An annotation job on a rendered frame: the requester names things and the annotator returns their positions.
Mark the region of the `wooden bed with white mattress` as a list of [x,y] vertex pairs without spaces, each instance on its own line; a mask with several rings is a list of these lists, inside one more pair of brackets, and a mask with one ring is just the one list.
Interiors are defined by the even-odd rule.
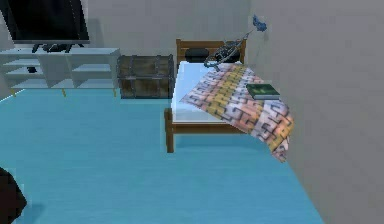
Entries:
[[164,110],[165,142],[168,153],[174,152],[175,134],[240,134],[241,131],[203,112],[192,105],[181,102],[208,72],[202,63],[188,63],[188,49],[203,48],[210,53],[223,46],[223,41],[176,40],[177,78],[171,106]]

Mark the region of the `patterned colourful blanket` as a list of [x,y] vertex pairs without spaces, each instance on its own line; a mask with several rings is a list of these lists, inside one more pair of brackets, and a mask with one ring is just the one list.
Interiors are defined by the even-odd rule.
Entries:
[[221,64],[219,69],[200,69],[202,77],[180,103],[260,139],[277,160],[285,162],[294,128],[289,107],[280,99],[253,99],[246,86],[264,81],[245,65]]

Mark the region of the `brown wooden chest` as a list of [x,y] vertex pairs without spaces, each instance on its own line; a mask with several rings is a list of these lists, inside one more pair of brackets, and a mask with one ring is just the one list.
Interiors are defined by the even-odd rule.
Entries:
[[117,60],[122,99],[171,99],[174,88],[173,55],[122,55]]

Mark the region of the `black pillow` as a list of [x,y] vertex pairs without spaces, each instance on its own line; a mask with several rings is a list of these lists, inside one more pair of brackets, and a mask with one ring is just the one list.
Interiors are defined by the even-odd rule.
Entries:
[[[189,48],[186,50],[184,56],[185,60],[190,63],[203,63],[210,55],[206,48]],[[240,53],[236,52],[226,60],[226,63],[235,63],[240,60]]]

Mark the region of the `green book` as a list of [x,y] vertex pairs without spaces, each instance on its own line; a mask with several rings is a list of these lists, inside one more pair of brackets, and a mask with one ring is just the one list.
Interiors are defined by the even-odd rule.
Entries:
[[248,93],[255,100],[278,100],[280,93],[271,84],[247,84]]

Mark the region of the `white shelf unit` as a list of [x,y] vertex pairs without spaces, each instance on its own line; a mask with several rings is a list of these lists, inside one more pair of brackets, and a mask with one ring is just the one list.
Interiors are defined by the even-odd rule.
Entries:
[[[116,92],[119,48],[72,48],[69,53],[13,48],[0,52],[0,80],[15,89],[112,89]],[[35,67],[29,73],[27,67]]]

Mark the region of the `black television set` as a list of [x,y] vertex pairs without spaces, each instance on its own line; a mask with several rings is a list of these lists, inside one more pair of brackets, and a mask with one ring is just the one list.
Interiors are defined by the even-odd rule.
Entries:
[[0,0],[0,12],[13,43],[33,44],[33,53],[90,43],[81,0]]

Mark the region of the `dark brown rounded object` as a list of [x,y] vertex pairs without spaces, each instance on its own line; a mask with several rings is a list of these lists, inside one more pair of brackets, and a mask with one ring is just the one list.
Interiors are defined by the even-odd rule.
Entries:
[[12,224],[27,205],[13,176],[0,167],[0,224]]

